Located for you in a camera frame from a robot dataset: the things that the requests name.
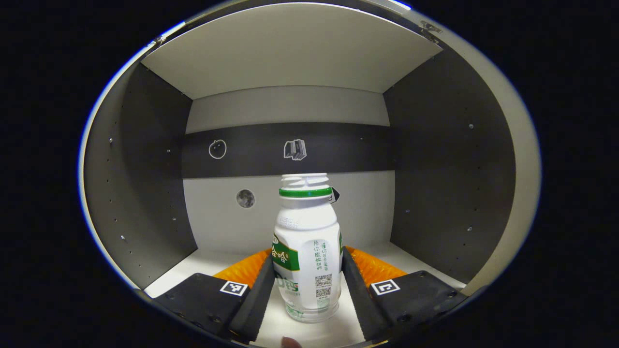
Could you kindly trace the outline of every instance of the book icon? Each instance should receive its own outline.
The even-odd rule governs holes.
[[[287,141],[284,145],[284,158],[292,159],[293,161],[300,161],[307,157],[305,151],[305,141],[301,139],[295,139]]]

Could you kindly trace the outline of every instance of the white plastic bottle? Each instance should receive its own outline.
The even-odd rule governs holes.
[[[342,292],[342,235],[326,173],[282,175],[271,253],[276,281],[295,320],[335,314]]]

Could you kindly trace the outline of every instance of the green stripe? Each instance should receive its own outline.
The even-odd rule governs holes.
[[[286,189],[279,189],[279,195],[281,197],[293,197],[293,198],[328,196],[332,193],[333,193],[333,190],[330,187],[323,188],[323,189],[312,189],[309,191],[288,191]]]

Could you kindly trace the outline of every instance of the white back wall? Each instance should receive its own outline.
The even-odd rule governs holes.
[[[194,100],[278,85],[383,93],[440,51],[413,31],[366,12],[291,2],[200,25],[142,63]]]
[[[345,245],[356,248],[386,243],[391,237],[395,172],[330,173],[341,194],[333,204]],[[279,211],[281,176],[185,179],[191,230],[200,250],[254,254],[271,246]],[[252,191],[256,202],[242,208],[236,194]]]
[[[281,122],[389,126],[389,116],[379,93],[321,86],[263,87],[194,100],[186,132]]]

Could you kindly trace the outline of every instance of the black background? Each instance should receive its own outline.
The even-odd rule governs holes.
[[[616,115],[611,2],[415,1],[485,53],[521,93],[539,133],[543,191],[526,244],[482,297],[411,346],[601,346],[616,292],[610,178]],[[2,10],[5,63],[3,346],[212,347],[133,296],[82,217],[77,157],[113,74],[204,1],[27,2]]]

